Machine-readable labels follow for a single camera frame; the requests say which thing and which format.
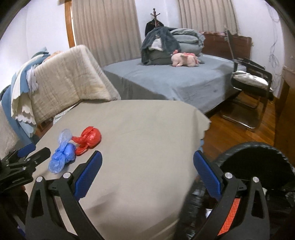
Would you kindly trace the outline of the blue plastic bag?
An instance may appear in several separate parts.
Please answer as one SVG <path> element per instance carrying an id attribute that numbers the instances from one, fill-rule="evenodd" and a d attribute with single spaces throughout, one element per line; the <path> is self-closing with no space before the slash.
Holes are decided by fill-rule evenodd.
<path id="1" fill-rule="evenodd" d="M 48 164 L 48 170 L 51 173 L 58 174 L 63 170 L 66 164 L 74 161 L 76 158 L 76 147 L 70 141 L 72 140 L 72 133 L 69 129 L 64 129 L 58 137 L 58 148 L 51 156 Z"/>

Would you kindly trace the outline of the left beige curtain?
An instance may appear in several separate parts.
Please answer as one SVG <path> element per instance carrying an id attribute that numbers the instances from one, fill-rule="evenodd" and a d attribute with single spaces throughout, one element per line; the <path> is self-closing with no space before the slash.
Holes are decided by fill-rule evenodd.
<path id="1" fill-rule="evenodd" d="M 72 1 L 76 44 L 85 45 L 100 66 L 140 57 L 134 1 Z"/>

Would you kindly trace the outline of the wooden coat stand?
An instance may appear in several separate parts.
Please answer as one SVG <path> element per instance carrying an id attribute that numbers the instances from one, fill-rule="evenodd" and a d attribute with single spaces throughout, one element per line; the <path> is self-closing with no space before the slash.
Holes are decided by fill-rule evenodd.
<path id="1" fill-rule="evenodd" d="M 154 28 L 164 26 L 164 24 L 157 19 L 157 16 L 160 15 L 160 13 L 157 13 L 155 8 L 153 8 L 153 12 L 150 15 L 152 16 L 152 20 L 147 22 L 145 26 L 145 36 L 147 36 L 147 34 Z"/>

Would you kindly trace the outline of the dark grey fleece jacket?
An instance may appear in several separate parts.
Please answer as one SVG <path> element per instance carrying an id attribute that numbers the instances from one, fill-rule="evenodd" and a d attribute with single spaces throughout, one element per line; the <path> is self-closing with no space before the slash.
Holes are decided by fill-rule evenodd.
<path id="1" fill-rule="evenodd" d="M 171 65 L 175 50 L 180 44 L 172 35 L 174 28 L 158 27 L 150 31 L 141 45 L 141 63 L 144 65 Z"/>

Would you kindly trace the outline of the beige quilted blanket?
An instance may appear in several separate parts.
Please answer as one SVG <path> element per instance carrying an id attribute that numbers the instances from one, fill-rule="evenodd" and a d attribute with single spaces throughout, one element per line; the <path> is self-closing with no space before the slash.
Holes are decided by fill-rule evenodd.
<path id="1" fill-rule="evenodd" d="M 61 52 L 34 69 L 38 88 L 26 95 L 33 122 L 40 124 L 82 100 L 110 102 L 121 96 L 85 45 Z"/>

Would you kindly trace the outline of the right beige curtain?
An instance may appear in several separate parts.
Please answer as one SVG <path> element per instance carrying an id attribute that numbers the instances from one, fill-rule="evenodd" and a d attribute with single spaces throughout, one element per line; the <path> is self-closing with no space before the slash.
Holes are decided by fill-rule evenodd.
<path id="1" fill-rule="evenodd" d="M 181 0 L 181 26 L 198 32 L 239 33 L 235 8 L 231 0 Z"/>

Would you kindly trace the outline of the wooden wardrobe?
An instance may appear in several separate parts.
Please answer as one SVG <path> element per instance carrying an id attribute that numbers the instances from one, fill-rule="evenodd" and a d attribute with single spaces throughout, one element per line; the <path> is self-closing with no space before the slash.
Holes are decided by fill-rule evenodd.
<path id="1" fill-rule="evenodd" d="M 280 95 L 275 102 L 276 124 L 274 147 L 294 165 L 294 34 L 281 21 L 284 39 L 284 64 Z"/>

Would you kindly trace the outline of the beige curtain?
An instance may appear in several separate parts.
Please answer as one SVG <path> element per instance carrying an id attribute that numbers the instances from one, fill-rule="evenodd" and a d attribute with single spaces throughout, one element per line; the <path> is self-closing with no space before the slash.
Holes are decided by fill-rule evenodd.
<path id="1" fill-rule="evenodd" d="M 239 33 L 235 8 L 231 0 L 181 0 L 181 26 L 198 32 Z"/>
<path id="2" fill-rule="evenodd" d="M 134 1 L 72 1 L 76 44 L 85 45 L 100 66 L 140 57 Z"/>

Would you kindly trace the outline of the silver chair cushion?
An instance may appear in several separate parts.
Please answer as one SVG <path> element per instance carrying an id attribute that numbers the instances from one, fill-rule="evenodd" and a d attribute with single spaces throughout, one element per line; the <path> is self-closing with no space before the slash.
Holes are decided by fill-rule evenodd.
<path id="1" fill-rule="evenodd" d="M 235 71 L 232 73 L 231 84 L 239 90 L 268 90 L 268 82 L 245 71 Z"/>

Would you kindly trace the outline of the folded grey duvet pile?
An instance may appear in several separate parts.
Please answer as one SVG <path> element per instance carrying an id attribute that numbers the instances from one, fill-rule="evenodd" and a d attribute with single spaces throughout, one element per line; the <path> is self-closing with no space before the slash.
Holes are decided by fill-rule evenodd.
<path id="1" fill-rule="evenodd" d="M 180 52 L 199 56 L 204 48 L 205 36 L 196 30 L 177 28 L 171 31 L 173 37 L 180 45 Z"/>

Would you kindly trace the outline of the bed with grey sheet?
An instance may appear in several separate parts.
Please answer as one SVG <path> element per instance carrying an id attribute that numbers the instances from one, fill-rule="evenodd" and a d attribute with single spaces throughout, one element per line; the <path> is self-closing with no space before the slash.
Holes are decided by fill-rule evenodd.
<path id="1" fill-rule="evenodd" d="M 238 91 L 230 83 L 231 60 L 207 54 L 200 59 L 203 63 L 193 68 L 143 65 L 134 59 L 103 71 L 123 100 L 179 100 L 205 114 Z"/>

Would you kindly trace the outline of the black lined trash bin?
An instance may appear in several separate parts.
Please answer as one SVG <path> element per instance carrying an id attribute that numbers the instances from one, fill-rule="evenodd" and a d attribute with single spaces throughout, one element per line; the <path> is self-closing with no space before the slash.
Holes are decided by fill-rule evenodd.
<path id="1" fill-rule="evenodd" d="M 174 239 L 294 239 L 294 167 L 282 152 L 241 143 L 214 161 L 196 151 Z"/>

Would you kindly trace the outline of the red plastic bag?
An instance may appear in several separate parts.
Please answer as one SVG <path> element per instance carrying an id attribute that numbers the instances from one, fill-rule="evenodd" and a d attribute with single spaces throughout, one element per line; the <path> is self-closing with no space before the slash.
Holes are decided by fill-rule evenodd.
<path id="1" fill-rule="evenodd" d="M 88 149 L 97 146 L 102 140 L 102 134 L 93 126 L 85 128 L 80 136 L 73 136 L 72 141 L 77 143 L 75 150 L 76 156 L 84 154 Z"/>

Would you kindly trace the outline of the orange mesh cloth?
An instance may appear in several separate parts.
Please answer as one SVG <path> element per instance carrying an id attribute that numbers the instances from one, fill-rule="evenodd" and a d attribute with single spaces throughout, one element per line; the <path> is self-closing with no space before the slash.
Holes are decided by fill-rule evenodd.
<path id="1" fill-rule="evenodd" d="M 231 227 L 233 220 L 235 218 L 235 215 L 237 213 L 237 210 L 238 210 L 238 207 L 240 204 L 240 200 L 241 200 L 241 198 L 234 199 L 233 204 L 230 208 L 230 212 L 228 213 L 228 216 L 226 217 L 225 222 L 224 222 L 223 226 L 221 227 L 221 230 L 218 233 L 218 236 L 221 234 L 224 234 L 230 230 L 230 227 Z"/>

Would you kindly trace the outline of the dark wooden headboard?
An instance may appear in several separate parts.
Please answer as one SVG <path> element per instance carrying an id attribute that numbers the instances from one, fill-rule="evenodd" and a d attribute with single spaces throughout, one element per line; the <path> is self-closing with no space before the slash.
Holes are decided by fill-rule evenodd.
<path id="1" fill-rule="evenodd" d="M 251 57 L 252 39 L 239 35 L 230 38 L 230 44 L 224 32 L 201 32 L 205 36 L 203 54 L 224 59 Z"/>

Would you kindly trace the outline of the pink plush pig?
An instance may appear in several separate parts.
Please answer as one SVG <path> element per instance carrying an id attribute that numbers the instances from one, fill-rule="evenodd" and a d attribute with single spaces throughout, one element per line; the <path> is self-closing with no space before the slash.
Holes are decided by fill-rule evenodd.
<path id="1" fill-rule="evenodd" d="M 175 50 L 171 55 L 171 62 L 173 67 L 187 66 L 191 68 L 200 65 L 200 61 L 195 54 L 178 52 L 178 50 Z"/>

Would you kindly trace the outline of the blue white scalloped blanket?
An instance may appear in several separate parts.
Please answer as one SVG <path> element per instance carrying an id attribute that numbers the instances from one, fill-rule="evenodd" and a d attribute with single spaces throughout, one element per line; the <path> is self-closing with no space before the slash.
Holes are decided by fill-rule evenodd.
<path id="1" fill-rule="evenodd" d="M 50 56 L 46 47 L 33 55 L 13 75 L 11 84 L 5 90 L 1 104 L 4 114 L 21 143 L 35 143 L 37 123 L 32 110 L 32 95 L 38 90 L 35 68 Z"/>

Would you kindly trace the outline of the beige tablecloth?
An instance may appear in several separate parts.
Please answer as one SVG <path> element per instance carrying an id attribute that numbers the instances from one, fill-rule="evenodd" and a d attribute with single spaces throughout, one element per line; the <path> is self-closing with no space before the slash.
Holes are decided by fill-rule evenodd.
<path id="1" fill-rule="evenodd" d="M 79 204 L 103 239 L 172 239 L 185 197 L 197 177 L 193 155 L 209 124 L 198 109 L 179 101 L 83 102 L 49 129 L 35 152 L 47 147 L 52 156 L 66 128 L 80 136 L 93 126 L 101 132 L 101 142 L 58 174 L 48 170 L 50 156 L 33 172 L 28 195 L 38 176 L 59 179 L 97 150 L 103 163 Z M 60 197 L 55 201 L 65 227 L 74 234 Z"/>

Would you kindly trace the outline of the black cantilever chair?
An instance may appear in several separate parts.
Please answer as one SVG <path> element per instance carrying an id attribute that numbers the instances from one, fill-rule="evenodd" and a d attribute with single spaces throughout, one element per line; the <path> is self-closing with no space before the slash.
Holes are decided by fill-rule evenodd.
<path id="1" fill-rule="evenodd" d="M 237 57 L 233 35 L 228 29 L 225 29 L 225 36 L 234 64 L 230 83 L 238 92 L 231 102 L 221 109 L 221 116 L 254 131 L 261 124 L 268 102 L 273 100 L 273 77 L 254 61 Z"/>

